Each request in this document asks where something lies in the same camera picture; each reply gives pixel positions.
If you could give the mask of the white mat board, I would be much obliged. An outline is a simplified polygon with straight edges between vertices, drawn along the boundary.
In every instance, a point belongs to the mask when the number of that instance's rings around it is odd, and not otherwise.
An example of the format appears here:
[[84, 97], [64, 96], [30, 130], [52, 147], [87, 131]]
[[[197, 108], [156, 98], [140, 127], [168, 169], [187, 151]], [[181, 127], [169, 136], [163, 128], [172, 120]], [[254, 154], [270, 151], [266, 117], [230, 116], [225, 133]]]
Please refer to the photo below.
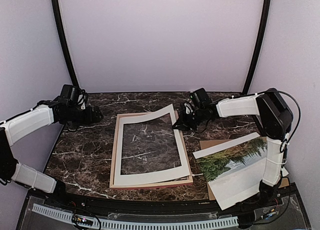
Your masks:
[[144, 185], [151, 183], [166, 182], [175, 179], [186, 177], [190, 174], [189, 171], [189, 159], [185, 149], [182, 133], [179, 130], [174, 130], [175, 140], [177, 149], [179, 152], [181, 166], [167, 169], [164, 171], [144, 173], [144, 174], [133, 174], [133, 175], [122, 175], [122, 145], [123, 145], [123, 126], [124, 124], [133, 124], [150, 121], [159, 118], [163, 115], [170, 114], [172, 125], [176, 122], [176, 113], [172, 104], [155, 112], [149, 112], [146, 115], [131, 116], [121, 118], [119, 121], [118, 139], [117, 139], [117, 150], [116, 150], [116, 164], [114, 174], [114, 184], [118, 186], [132, 186], [132, 185]]

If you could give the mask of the landscape photo print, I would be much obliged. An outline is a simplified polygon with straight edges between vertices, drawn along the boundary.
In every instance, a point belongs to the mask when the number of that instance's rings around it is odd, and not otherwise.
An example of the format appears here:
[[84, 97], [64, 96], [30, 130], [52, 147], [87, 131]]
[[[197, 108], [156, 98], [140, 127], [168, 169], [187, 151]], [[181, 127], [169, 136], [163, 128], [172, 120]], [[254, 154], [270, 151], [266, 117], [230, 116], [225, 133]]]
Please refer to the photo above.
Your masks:
[[220, 208], [225, 210], [255, 194], [268, 201], [282, 175], [285, 142], [257, 132], [194, 152]]

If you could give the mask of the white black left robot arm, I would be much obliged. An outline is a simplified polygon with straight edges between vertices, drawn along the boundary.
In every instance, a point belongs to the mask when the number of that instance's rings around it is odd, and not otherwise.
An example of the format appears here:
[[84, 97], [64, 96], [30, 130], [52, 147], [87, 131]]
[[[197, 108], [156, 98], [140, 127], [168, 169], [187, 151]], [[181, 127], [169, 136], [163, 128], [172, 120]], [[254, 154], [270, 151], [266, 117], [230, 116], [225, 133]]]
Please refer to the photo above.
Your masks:
[[54, 123], [89, 125], [104, 118], [99, 107], [88, 104], [88, 94], [76, 86], [65, 84], [54, 100], [41, 100], [35, 107], [0, 123], [0, 182], [28, 186], [51, 194], [51, 200], [60, 208], [67, 208], [70, 196], [59, 189], [58, 180], [20, 163], [11, 147], [20, 139]]

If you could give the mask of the clear acrylic sheet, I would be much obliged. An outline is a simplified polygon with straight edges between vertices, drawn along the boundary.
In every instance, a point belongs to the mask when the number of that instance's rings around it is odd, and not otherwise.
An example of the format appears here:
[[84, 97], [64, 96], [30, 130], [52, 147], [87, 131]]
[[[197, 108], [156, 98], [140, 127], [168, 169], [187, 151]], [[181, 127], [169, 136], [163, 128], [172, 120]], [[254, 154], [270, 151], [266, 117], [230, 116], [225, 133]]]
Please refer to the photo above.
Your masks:
[[133, 124], [124, 124], [121, 174], [164, 171], [181, 166], [170, 114]]

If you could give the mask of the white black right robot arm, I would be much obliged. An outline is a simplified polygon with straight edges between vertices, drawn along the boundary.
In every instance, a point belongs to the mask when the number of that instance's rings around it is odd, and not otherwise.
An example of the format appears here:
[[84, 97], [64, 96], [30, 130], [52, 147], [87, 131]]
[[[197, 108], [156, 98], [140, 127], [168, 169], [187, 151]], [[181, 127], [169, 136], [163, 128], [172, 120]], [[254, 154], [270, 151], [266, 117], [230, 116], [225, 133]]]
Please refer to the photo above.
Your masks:
[[262, 185], [275, 186], [281, 179], [281, 171], [286, 164], [288, 144], [294, 115], [275, 88], [261, 93], [230, 97], [212, 101], [201, 88], [190, 94], [191, 103], [181, 105], [174, 130], [197, 130], [202, 123], [218, 118], [254, 115], [260, 118], [261, 127], [267, 137], [267, 158]]

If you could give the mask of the light wooden picture frame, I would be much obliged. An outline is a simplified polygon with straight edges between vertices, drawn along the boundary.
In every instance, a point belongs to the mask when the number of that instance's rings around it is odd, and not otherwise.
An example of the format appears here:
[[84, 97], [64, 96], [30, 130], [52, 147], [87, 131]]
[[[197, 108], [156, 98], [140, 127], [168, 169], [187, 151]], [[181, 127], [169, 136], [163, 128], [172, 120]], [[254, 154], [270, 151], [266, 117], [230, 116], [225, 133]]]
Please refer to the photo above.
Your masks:
[[120, 119], [124, 118], [124, 117], [141, 116], [141, 115], [146, 115], [146, 114], [148, 114], [148, 112], [126, 113], [126, 114], [118, 114], [117, 115], [116, 124], [115, 124], [115, 132], [114, 132], [114, 140], [113, 140], [112, 157], [111, 157], [111, 164], [110, 164], [109, 188], [116, 189], [116, 190], [138, 190], [138, 189], [173, 188], [173, 187], [183, 186], [183, 185], [192, 185], [194, 181], [193, 181], [193, 177], [192, 177], [190, 163], [188, 163], [188, 168], [189, 168], [190, 174], [188, 176], [180, 178], [180, 179], [175, 179], [175, 180], [166, 181], [166, 182], [159, 182], [159, 183], [135, 185], [135, 186], [132, 185], [132, 186], [118, 186], [117, 187], [114, 184]]

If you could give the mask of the brown cardboard backing board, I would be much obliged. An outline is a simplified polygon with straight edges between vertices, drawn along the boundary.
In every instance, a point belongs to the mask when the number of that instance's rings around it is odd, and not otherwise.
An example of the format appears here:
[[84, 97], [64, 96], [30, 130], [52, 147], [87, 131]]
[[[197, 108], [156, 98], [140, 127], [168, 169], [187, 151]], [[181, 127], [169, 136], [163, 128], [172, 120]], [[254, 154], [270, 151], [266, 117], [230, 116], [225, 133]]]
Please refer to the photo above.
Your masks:
[[[200, 141], [199, 144], [200, 144], [201, 150], [203, 150], [203, 149], [206, 149], [206, 148], [209, 148], [212, 146], [216, 146], [218, 144], [222, 144], [222, 143], [228, 142], [228, 141], [229, 141], [229, 139], [226, 139], [226, 140], [203, 140], [203, 141]], [[284, 187], [288, 187], [288, 186], [289, 186], [289, 181], [287, 179], [284, 179], [281, 181], [279, 188], [284, 188]], [[209, 186], [209, 183], [207, 183], [207, 190], [208, 190], [209, 200], [215, 201], [216, 198], [215, 198], [215, 196]]]

